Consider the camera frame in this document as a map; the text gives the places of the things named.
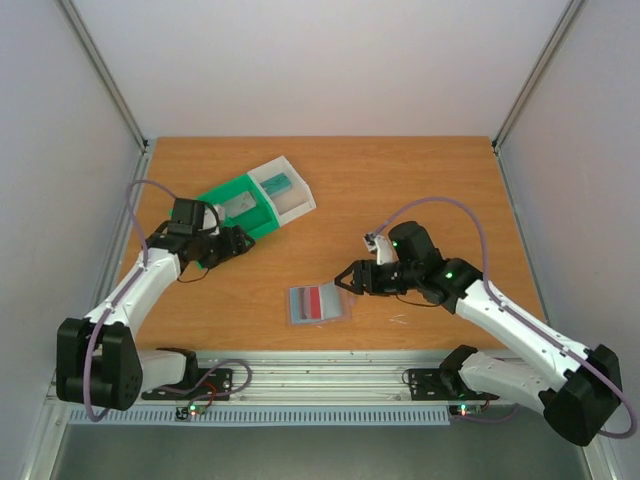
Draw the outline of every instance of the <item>robotic arm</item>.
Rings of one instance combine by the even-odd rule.
[[[111,295],[84,318],[67,318],[60,325],[56,354],[58,398],[84,401],[87,386],[83,374],[95,329],[99,332],[91,349],[88,386],[92,405],[126,410],[140,392],[161,385],[190,388],[195,384],[198,365],[193,352],[137,352],[134,338],[151,307],[189,263],[199,262],[211,269],[255,245],[242,228],[222,227],[223,215],[221,208],[206,202],[176,198],[171,219],[147,239],[147,248]]]
[[[416,222],[402,223],[389,232],[397,261],[393,261],[389,242],[380,237],[365,237],[370,251],[377,253],[377,261],[353,262],[336,277],[337,286],[357,295],[404,295],[417,290],[431,304],[483,328],[529,366],[509,365],[475,348],[460,346],[440,365],[440,380],[452,395],[474,391],[509,399],[543,414],[570,442],[581,446],[591,442],[620,399],[568,352],[590,363],[621,390],[614,352],[604,345],[590,350],[561,335],[512,304],[490,283],[492,298],[482,272],[460,258],[444,259],[427,231]],[[556,344],[536,334],[525,322]]]

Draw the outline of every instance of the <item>wire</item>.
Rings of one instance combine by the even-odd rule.
[[[216,387],[214,387],[212,384],[210,384],[209,382],[204,382],[203,385],[208,386],[209,388],[211,388],[211,398],[209,399],[209,403],[207,403],[207,405],[204,407],[205,411],[207,410],[207,408],[209,408],[211,406],[211,404],[213,403],[213,400],[216,398],[216,394],[218,393],[218,391],[216,390]]]
[[[414,302],[408,302],[407,300],[403,300],[400,298],[400,296],[396,293],[396,299],[402,303],[406,303],[407,305],[413,305],[414,307],[427,307],[427,308],[432,308],[432,307],[439,307],[441,304],[435,304],[435,303],[414,303]]]
[[[204,272],[200,277],[198,278],[194,278],[192,280],[182,280],[180,277],[178,277],[178,282],[179,283],[194,283],[194,282],[199,282],[200,280],[203,280],[204,277],[206,277],[207,275],[209,275],[209,272],[211,271],[210,268],[207,268],[207,271]]]
[[[216,207],[211,205],[210,203],[206,203],[207,208],[211,211],[211,213],[213,214],[213,218],[215,218],[216,220],[216,224],[211,227],[211,228],[207,228],[206,230],[202,230],[200,233],[203,234],[209,234],[211,232],[215,232],[218,228],[222,228],[222,223],[220,222],[220,216],[218,215],[218,212],[216,210]]]
[[[133,191],[133,187],[135,187],[136,185],[142,185],[144,183],[153,185],[154,187],[158,187],[161,190],[164,190],[170,197],[177,198],[171,190],[158,182],[154,182],[153,180],[136,180],[135,182],[131,182],[129,185],[127,185],[127,188],[125,189],[125,207],[127,209],[127,212],[129,213],[129,218],[133,223],[136,234],[138,235],[140,246],[142,247],[143,266],[138,268],[133,273],[131,278],[127,281],[127,283],[118,291],[118,293],[115,294],[113,300],[111,301],[111,306],[106,308],[104,312],[102,312],[102,315],[100,315],[98,322],[94,325],[91,336],[89,337],[87,351],[84,357],[84,370],[82,372],[82,402],[84,403],[84,409],[87,412],[87,417],[89,417],[89,420],[91,420],[92,422],[99,422],[107,415],[107,413],[109,413],[109,409],[105,408],[104,410],[102,410],[102,412],[96,414],[93,411],[93,407],[91,405],[91,365],[93,362],[93,351],[96,348],[98,336],[100,335],[100,331],[102,330],[102,327],[107,321],[109,315],[115,311],[115,307],[129,291],[135,281],[140,277],[140,275],[142,275],[142,272],[145,270],[147,264],[149,263],[149,248],[147,246],[147,239],[144,236],[144,229],[142,228],[142,225],[140,225],[140,222],[136,217],[136,212],[133,209],[133,205],[131,204],[131,194]]]
[[[464,421],[473,422],[473,423],[484,423],[487,425],[490,425],[490,424],[496,425],[498,423],[505,423],[511,420],[513,417],[517,415],[517,413],[520,411],[520,408],[522,408],[520,405],[516,405],[515,407],[513,407],[513,409],[509,413],[507,413],[504,417],[500,417],[500,418],[483,418],[477,415],[450,415],[450,417],[454,420],[464,420]]]
[[[400,380],[402,380],[402,383],[404,383],[405,385],[411,386],[411,384],[410,384],[409,382],[405,381],[405,379],[404,379],[404,375],[405,375],[406,373],[408,373],[408,372],[409,372],[409,370],[410,370],[410,369],[409,369],[409,368],[407,368],[404,372],[402,372],[402,377],[400,377]]]
[[[211,375],[215,370],[217,370],[218,368],[223,367],[225,365],[229,365],[229,364],[236,364],[236,365],[240,365],[241,367],[243,367],[247,371],[247,379],[238,388],[231,389],[228,392],[218,392],[218,393],[216,393],[216,397],[228,397],[229,395],[233,395],[234,393],[241,392],[242,390],[247,388],[249,386],[249,384],[251,383],[251,380],[253,379],[253,370],[251,370],[251,367],[249,366],[249,364],[247,362],[245,362],[244,360],[240,360],[238,358],[230,358],[228,360],[222,360],[221,362],[216,363],[213,367],[211,367],[209,370],[207,370],[204,373],[204,375],[202,375],[200,380],[198,380],[196,382],[196,384],[192,388],[180,389],[180,388],[173,388],[173,387],[168,387],[166,385],[163,385],[162,387],[159,387],[159,389],[160,390],[164,390],[165,392],[181,393],[183,395],[188,395],[191,392],[195,391],[200,385],[202,385],[206,381],[207,377],[209,377],[209,375]]]
[[[430,202],[444,202],[444,203],[449,203],[451,205],[455,205],[456,207],[462,209],[467,215],[469,215],[469,217],[471,217],[471,220],[473,221],[473,223],[474,223],[474,225],[476,227],[476,230],[478,231],[478,235],[480,236],[480,246],[482,248],[482,268],[484,270],[482,283],[484,285],[484,289],[487,292],[487,295],[489,296],[489,298],[491,298],[491,300],[493,300],[496,304],[500,305],[500,308],[502,308],[504,311],[509,313],[518,322],[522,323],[523,325],[528,327],[530,330],[532,330],[533,332],[537,333],[540,337],[545,339],[547,342],[549,342],[555,348],[557,348],[558,350],[560,350],[563,353],[565,353],[569,358],[571,358],[572,360],[576,361],[580,366],[584,367],[586,370],[588,370],[590,373],[592,373],[598,380],[600,380],[604,385],[606,385],[607,388],[609,388],[620,399],[620,401],[624,404],[624,406],[627,409],[627,412],[629,413],[629,421],[630,421],[630,425],[629,425],[629,428],[627,429],[627,431],[626,432],[620,432],[620,433],[618,433],[618,432],[612,433],[612,432],[607,432],[605,430],[600,430],[600,432],[598,432],[598,433],[600,433],[600,435],[608,437],[608,438],[624,439],[624,438],[632,437],[636,433],[636,431],[638,430],[638,416],[636,414],[635,409],[633,408],[633,405],[631,405],[631,401],[622,392],[622,390],[620,388],[618,388],[604,374],[602,374],[602,372],[600,372],[600,370],[598,370],[596,367],[591,365],[588,361],[584,360],[582,357],[580,357],[578,354],[576,354],[572,350],[569,350],[569,349],[565,350],[565,346],[561,342],[559,342],[557,339],[555,339],[554,337],[549,335],[547,332],[545,332],[543,329],[541,329],[535,323],[527,320],[527,318],[525,318],[518,311],[516,311],[514,308],[512,308],[511,305],[506,303],[506,300],[507,300],[506,297],[504,299],[500,299],[494,293],[493,289],[491,288],[491,283],[489,282],[489,248],[488,248],[487,236],[485,234],[484,228],[482,227],[482,224],[480,223],[480,219],[473,212],[473,210],[471,210],[471,208],[469,208],[464,203],[462,203],[462,202],[460,202],[458,200],[455,200],[453,198],[449,198],[449,197],[424,197],[424,198],[420,198],[420,199],[414,200],[413,202],[408,203],[404,207],[400,208],[397,212],[395,212],[393,215],[391,215],[382,225],[380,225],[377,229],[375,229],[372,232],[372,235],[374,237],[376,235],[379,235],[392,221],[394,221],[399,215],[403,214],[404,212],[406,212],[410,208],[413,208],[416,205],[421,205],[423,203],[430,203]]]

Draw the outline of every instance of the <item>wooden table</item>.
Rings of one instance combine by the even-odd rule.
[[[311,137],[162,138],[149,178],[177,195],[195,197],[279,155],[311,187],[318,208],[261,239],[249,254],[212,270],[202,281],[171,285],[136,342],[142,348],[196,350],[441,349],[461,343],[500,344],[442,308],[395,298],[358,297],[352,319],[290,326],[288,287],[331,281],[352,261],[370,258],[362,241],[406,203],[427,195],[471,206],[486,228],[492,279],[513,300],[540,315],[521,242],[487,138]],[[139,208],[145,232],[167,219],[171,200],[147,186]],[[478,235],[455,207],[423,205],[399,219],[416,220],[443,255],[481,266]],[[125,268],[139,252],[129,242]],[[189,267],[184,279],[201,274]],[[418,295],[407,299],[420,301]]]

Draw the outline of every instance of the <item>black mounting plate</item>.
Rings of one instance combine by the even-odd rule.
[[[207,368],[198,369],[198,378],[202,378],[206,373]],[[218,393],[228,392],[233,388],[233,370],[230,368],[218,368],[210,373],[207,380],[211,385],[216,387]],[[193,392],[188,395],[182,393],[165,392],[164,390],[155,389],[150,392],[142,392],[143,400],[191,400],[200,395],[206,395],[211,391],[206,385],[200,385]],[[216,402],[226,402],[229,400],[229,395],[217,396]]]
[[[496,400],[486,393],[466,392],[456,396],[447,390],[440,380],[439,368],[410,368],[402,374],[403,383],[409,387],[412,401],[460,401]]]

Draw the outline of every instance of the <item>green block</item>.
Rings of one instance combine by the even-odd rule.
[[[256,202],[256,206],[235,218],[226,217],[224,222],[222,222],[223,226],[230,227],[240,225],[254,240],[258,240],[277,230],[280,224],[271,205],[262,191],[256,187],[256,184],[247,174],[209,190],[207,193],[200,195],[198,200],[204,200],[213,205],[224,205],[227,201],[244,192],[251,194]]]

